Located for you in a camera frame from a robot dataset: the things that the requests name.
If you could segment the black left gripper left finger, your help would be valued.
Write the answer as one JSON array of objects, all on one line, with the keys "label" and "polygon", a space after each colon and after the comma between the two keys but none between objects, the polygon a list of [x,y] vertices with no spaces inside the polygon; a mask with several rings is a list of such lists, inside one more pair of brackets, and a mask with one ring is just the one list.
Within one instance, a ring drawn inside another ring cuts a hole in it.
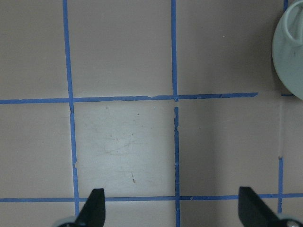
[{"label": "black left gripper left finger", "polygon": [[93,189],[74,224],[76,227],[103,227],[105,220],[104,189]]}]

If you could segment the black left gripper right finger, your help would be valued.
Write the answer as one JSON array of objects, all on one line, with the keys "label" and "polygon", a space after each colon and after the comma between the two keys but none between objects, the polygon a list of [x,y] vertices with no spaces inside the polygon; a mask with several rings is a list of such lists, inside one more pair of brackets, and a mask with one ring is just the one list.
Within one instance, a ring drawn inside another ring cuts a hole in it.
[{"label": "black left gripper right finger", "polygon": [[241,186],[238,194],[238,216],[244,227],[286,227],[280,219],[250,188]]}]

